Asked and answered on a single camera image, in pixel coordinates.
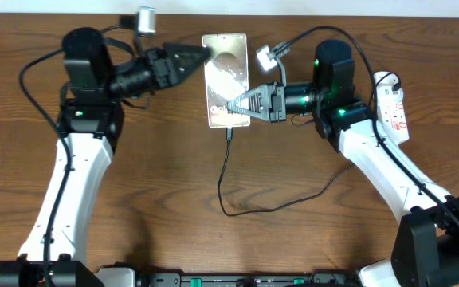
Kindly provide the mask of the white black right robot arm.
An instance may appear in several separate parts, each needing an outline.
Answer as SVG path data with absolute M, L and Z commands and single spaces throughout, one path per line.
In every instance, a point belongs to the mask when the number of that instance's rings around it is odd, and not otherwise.
M 424 175 L 355 94 L 351 46 L 316 48 L 311 82 L 260 85 L 228 102 L 231 112 L 268 122 L 310 112 L 320 136 L 371 181 L 398 221 L 389 258 L 360 268 L 357 286 L 459 284 L 459 197 Z

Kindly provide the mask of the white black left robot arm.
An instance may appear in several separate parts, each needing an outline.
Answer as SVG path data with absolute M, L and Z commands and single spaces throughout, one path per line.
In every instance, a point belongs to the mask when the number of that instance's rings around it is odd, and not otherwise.
M 0 286 L 145 286 L 147 276 L 117 262 L 92 272 L 88 229 L 102 178 L 116 152 L 131 100 L 183 83 L 209 48 L 166 43 L 141 50 L 104 29 L 67 33 L 61 54 L 69 80 L 61 88 L 53 174 L 37 220 L 12 261 L 0 261 Z

